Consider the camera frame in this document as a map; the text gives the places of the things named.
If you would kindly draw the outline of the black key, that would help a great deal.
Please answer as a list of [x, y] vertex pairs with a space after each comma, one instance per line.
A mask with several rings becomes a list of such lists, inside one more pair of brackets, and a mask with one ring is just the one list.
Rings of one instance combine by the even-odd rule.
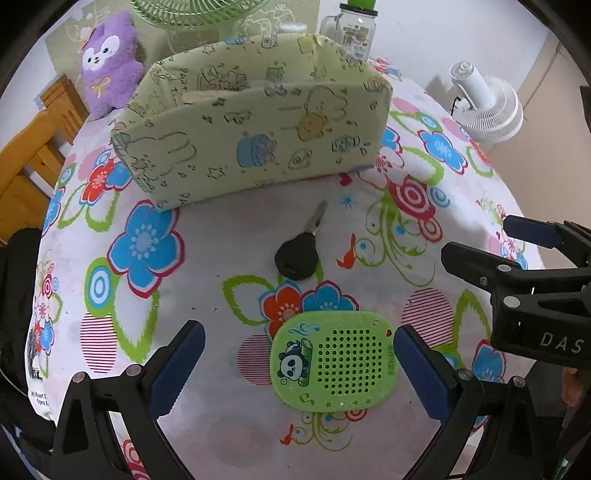
[[314, 214], [304, 226], [304, 230], [294, 238], [285, 241], [277, 249], [274, 264], [276, 264], [277, 272], [284, 278], [303, 281], [315, 274], [318, 262], [320, 262], [317, 234], [327, 208], [327, 201], [319, 203]]

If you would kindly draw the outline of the green panda speaker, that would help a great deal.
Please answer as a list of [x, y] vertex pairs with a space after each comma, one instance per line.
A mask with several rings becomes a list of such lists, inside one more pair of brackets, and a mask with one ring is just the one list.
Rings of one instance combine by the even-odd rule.
[[369, 409], [397, 382], [394, 327], [368, 311], [311, 311], [291, 318], [270, 349], [277, 397], [301, 412]]

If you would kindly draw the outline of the green cup on jar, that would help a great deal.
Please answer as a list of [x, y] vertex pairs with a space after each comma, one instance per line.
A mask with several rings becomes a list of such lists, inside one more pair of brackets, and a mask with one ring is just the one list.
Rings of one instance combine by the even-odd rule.
[[376, 0], [348, 0], [348, 5], [363, 10], [374, 10]]

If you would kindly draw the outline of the glass mason jar mug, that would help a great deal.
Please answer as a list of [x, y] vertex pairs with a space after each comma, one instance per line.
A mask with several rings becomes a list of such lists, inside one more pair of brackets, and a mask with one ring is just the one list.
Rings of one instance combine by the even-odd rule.
[[318, 33], [339, 43], [346, 53], [356, 59], [366, 61], [370, 56], [376, 33], [376, 19], [379, 13], [363, 10], [348, 5], [348, 1], [339, 4], [337, 15], [322, 19]]

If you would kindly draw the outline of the floral tablecloth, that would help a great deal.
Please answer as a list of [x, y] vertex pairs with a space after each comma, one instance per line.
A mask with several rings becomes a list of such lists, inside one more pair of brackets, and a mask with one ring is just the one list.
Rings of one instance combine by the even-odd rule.
[[[410, 324], [456, 367], [505, 382], [531, 369], [490, 342], [488, 295], [448, 275], [450, 242], [540, 268], [511, 239], [519, 213], [505, 183], [450, 114], [386, 61], [394, 88], [377, 164], [360, 174], [245, 191], [156, 211], [116, 159], [115, 116], [80, 130], [42, 228], [28, 397], [55, 422], [71, 377], [120, 374], [189, 319], [206, 345], [160, 421], [198, 479], [400, 479], [436, 430], [404, 374], [380, 405], [304, 413], [270, 385], [270, 343], [291, 316], [325, 308], [375, 311]], [[320, 262], [311, 278], [276, 270], [322, 201]]]

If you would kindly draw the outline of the white power strip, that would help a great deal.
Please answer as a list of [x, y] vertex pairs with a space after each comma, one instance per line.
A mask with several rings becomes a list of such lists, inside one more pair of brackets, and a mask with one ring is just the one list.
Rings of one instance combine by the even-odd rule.
[[194, 104], [204, 101], [214, 101], [219, 98], [224, 98], [231, 94], [231, 91], [221, 90], [206, 90], [206, 91], [189, 91], [183, 93], [181, 99], [184, 104]]

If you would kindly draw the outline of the yellow cartoon storage box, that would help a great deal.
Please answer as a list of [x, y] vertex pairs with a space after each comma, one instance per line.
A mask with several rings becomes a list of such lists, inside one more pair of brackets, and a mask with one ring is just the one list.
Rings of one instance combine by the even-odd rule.
[[[181, 99], [206, 90], [231, 94]], [[392, 94], [388, 79], [323, 35], [228, 40], [154, 63], [111, 142], [166, 211], [373, 166]]]

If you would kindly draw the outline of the wooden chair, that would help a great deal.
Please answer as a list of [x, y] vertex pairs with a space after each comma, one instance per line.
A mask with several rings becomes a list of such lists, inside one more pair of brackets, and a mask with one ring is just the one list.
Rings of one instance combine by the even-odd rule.
[[40, 228], [50, 196], [26, 174], [27, 166], [49, 186], [56, 185], [65, 157], [54, 137], [72, 143], [83, 126], [88, 111], [72, 81], [59, 76], [40, 95], [44, 109], [1, 151], [0, 238], [6, 244], [24, 228]]

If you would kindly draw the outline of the purple plush toy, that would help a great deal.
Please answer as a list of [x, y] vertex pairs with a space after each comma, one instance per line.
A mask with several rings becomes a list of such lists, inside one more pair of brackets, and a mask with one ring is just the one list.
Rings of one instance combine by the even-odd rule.
[[91, 120], [125, 107], [135, 92], [144, 71], [137, 38], [131, 13], [121, 11], [97, 25], [83, 45], [80, 73]]

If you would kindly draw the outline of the green desk fan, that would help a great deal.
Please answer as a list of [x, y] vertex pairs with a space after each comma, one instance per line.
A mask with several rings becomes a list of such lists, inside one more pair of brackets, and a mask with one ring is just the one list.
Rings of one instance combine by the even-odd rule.
[[134, 13], [146, 23], [178, 32], [216, 31], [218, 38], [235, 37], [238, 27], [267, 0], [132, 0]]

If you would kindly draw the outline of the white standing fan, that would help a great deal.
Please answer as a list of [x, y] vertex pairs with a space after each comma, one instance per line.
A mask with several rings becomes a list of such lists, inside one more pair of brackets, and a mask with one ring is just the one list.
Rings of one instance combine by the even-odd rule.
[[450, 77], [459, 92], [451, 115], [473, 140], [498, 144], [519, 133], [524, 112], [510, 83], [495, 76], [482, 75], [468, 61], [452, 66]]

